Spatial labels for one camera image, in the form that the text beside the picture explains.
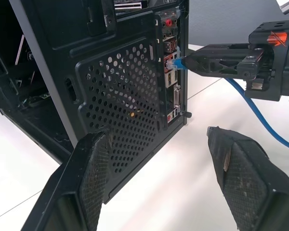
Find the black computer tower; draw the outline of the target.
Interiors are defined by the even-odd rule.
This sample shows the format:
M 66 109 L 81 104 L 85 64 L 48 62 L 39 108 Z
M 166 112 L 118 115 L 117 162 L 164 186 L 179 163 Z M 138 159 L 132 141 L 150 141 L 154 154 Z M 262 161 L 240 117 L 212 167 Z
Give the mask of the black computer tower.
M 0 112 L 59 163 L 113 130 L 103 201 L 187 123 L 189 0 L 0 0 Z

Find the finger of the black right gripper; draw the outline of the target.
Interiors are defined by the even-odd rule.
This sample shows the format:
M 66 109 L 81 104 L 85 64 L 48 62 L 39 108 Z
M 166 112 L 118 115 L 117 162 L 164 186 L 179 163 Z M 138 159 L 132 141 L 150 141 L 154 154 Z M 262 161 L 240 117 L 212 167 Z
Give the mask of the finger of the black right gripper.
M 258 51 L 200 49 L 182 58 L 182 64 L 204 77 L 253 80 L 258 74 Z
M 202 50 L 248 50 L 250 48 L 249 43 L 237 43 L 237 44 L 210 44 L 202 47 Z

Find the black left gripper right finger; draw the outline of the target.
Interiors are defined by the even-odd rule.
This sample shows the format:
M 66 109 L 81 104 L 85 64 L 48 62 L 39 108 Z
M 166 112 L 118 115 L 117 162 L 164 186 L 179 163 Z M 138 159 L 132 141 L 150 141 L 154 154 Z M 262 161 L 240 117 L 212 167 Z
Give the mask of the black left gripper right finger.
M 209 127 L 217 182 L 239 231 L 289 231 L 289 177 L 259 143 L 232 130 Z

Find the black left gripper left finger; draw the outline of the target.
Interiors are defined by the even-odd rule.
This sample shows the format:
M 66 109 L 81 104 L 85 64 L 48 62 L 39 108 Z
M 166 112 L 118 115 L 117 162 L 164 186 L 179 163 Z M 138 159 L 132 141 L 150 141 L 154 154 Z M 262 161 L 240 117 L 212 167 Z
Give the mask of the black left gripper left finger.
M 80 139 L 50 176 L 21 231 L 96 231 L 112 141 L 110 126 Z

